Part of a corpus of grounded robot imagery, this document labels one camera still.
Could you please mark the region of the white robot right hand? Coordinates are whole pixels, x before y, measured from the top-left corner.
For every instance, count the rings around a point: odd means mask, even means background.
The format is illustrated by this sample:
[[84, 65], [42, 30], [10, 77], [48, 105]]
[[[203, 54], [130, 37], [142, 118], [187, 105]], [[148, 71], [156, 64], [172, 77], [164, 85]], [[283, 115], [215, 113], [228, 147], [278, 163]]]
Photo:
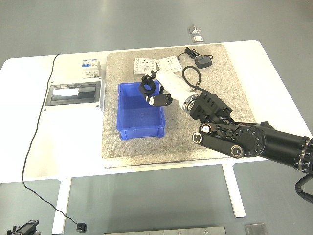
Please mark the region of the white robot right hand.
[[199, 97], [181, 77], [162, 70], [152, 70], [143, 76], [139, 91], [151, 106], [168, 106], [177, 100], [181, 109], [187, 113]]

